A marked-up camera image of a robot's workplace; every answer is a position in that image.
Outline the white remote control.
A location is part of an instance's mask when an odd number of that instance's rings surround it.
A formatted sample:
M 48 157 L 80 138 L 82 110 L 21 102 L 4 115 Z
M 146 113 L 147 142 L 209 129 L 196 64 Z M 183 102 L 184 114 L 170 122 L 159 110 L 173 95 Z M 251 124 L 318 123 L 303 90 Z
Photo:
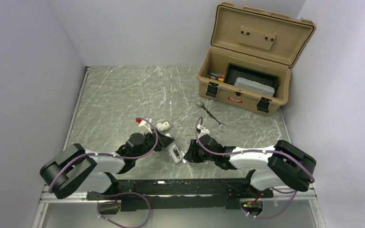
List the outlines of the white remote control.
M 183 160 L 183 154 L 174 142 L 167 147 L 167 151 L 175 163 L 179 163 Z

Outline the white plastic pipe elbow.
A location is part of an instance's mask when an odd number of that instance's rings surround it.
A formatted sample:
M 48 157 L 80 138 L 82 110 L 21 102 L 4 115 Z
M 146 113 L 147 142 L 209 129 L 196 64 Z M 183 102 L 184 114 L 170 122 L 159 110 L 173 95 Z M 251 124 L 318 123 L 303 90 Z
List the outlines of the white plastic pipe elbow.
M 158 122 L 155 127 L 160 132 L 166 132 L 166 131 L 170 130 L 171 125 L 169 124 L 169 122 L 165 121 L 163 123 Z

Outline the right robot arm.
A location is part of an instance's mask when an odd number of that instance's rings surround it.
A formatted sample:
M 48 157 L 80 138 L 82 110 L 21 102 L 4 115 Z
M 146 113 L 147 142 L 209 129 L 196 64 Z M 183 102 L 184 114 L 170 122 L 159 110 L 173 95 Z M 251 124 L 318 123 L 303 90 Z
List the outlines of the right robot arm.
M 223 146 L 208 134 L 192 140 L 184 159 L 192 163 L 211 161 L 223 170 L 248 168 L 243 192 L 255 197 L 260 191 L 288 186 L 305 192 L 313 183 L 317 161 L 288 141 L 278 140 L 264 148 Z

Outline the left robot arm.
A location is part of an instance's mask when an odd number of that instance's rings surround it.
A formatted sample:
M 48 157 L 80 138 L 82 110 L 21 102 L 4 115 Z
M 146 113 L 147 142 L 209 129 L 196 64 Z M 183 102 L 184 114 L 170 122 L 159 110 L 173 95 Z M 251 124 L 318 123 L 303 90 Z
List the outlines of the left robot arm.
M 76 191 L 97 191 L 103 198 L 112 199 L 118 187 L 114 174 L 130 171 L 136 160 L 151 152 L 161 152 L 175 139 L 158 131 L 133 133 L 115 152 L 93 152 L 74 143 L 42 166 L 40 176 L 49 193 L 64 199 Z

